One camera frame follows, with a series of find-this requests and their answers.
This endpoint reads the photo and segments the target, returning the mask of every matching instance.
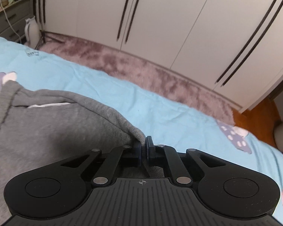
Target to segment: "black door handle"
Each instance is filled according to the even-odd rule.
[[[128,6],[128,1],[129,1],[129,0],[126,0],[125,5],[124,5],[124,10],[123,10],[121,22],[120,22],[120,24],[119,24],[119,29],[118,29],[118,33],[117,33],[117,38],[116,38],[116,40],[119,39],[119,36],[120,36],[120,34],[121,34],[122,24],[123,24],[123,22],[124,22],[124,17],[125,17],[125,13],[126,13],[127,6]]]
[[[251,50],[248,52],[248,54],[244,57],[244,59],[240,62],[240,64],[236,67],[236,69],[230,74],[230,76],[222,83],[221,86],[224,86],[225,84],[227,84],[227,82],[233,77],[233,75],[237,72],[237,70],[244,64],[244,62],[248,59],[248,57],[251,55],[251,53],[256,49],[256,47],[258,46],[258,44],[260,43],[260,41],[262,40],[262,38],[265,36],[265,34],[267,33],[267,31],[269,30],[269,28],[271,27],[272,23],[275,21],[276,17],[278,16],[281,8],[283,7],[283,0],[281,1],[276,13],[274,14],[274,16],[272,17],[271,21],[269,22],[269,24],[267,25],[267,27],[265,28],[265,30],[263,31],[262,35],[259,37],[259,39],[256,41],[256,43],[254,44],[254,46],[251,48]]]
[[[258,25],[256,30],[254,31],[254,33],[251,35],[250,39],[247,41],[247,43],[244,45],[244,47],[241,49],[241,51],[238,53],[238,55],[234,58],[234,60],[230,63],[230,65],[226,68],[226,70],[221,74],[221,76],[219,76],[219,78],[217,79],[217,81],[215,83],[218,83],[224,77],[224,75],[230,70],[230,68],[233,66],[233,64],[237,61],[237,59],[241,56],[241,54],[247,48],[247,46],[251,43],[251,41],[253,40],[253,38],[255,37],[255,35],[257,34],[259,29],[263,25],[263,23],[265,22],[267,16],[269,15],[269,13],[272,10],[273,6],[275,5],[276,1],[277,0],[272,1],[269,9],[267,10],[266,14],[264,15],[263,19],[261,20],[260,24]]]
[[[132,17],[131,17],[131,20],[130,20],[129,29],[128,29],[128,32],[127,32],[125,43],[128,41],[128,37],[129,37],[129,34],[130,34],[130,30],[131,30],[131,26],[132,26],[132,23],[133,23],[133,19],[134,19],[134,15],[135,15],[135,12],[136,12],[138,2],[139,2],[139,0],[136,0],[134,10],[133,10],[133,13],[132,13]]]

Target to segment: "wardrobe door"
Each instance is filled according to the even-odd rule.
[[[46,0],[45,30],[77,36],[78,0]]]
[[[134,0],[121,50],[170,68],[206,0]]]
[[[171,69],[213,89],[273,0],[207,0]]]
[[[282,76],[283,7],[254,51],[233,73],[222,79],[215,91],[242,106],[242,111],[254,104]]]
[[[78,37],[120,49],[132,0],[79,0]]]

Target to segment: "light blue bedsheet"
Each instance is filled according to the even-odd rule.
[[[111,106],[146,136],[151,135],[155,144],[173,146],[178,152],[199,149],[266,174],[281,190],[273,216],[283,224],[283,154],[251,133],[104,72],[1,37],[0,73],[5,80],[16,78],[29,90],[72,91]]]

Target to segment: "tripod leg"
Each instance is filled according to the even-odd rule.
[[[37,50],[37,49],[38,49],[39,44],[40,44],[40,42],[41,42],[42,38],[43,38],[43,37],[41,36],[40,40],[38,41],[37,45],[35,46],[35,50]]]
[[[47,38],[50,38],[50,39],[52,39],[53,41],[58,42],[58,43],[65,43],[64,41],[58,40],[58,39],[53,38],[53,37],[48,36],[48,35],[46,35],[46,37],[47,37]]]

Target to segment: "black mount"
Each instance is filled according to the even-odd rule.
[[[146,146],[148,165],[166,178],[121,178],[141,166],[137,141],[108,154],[92,149],[11,179],[5,225],[280,225],[271,216],[280,191],[266,175],[151,137]]]

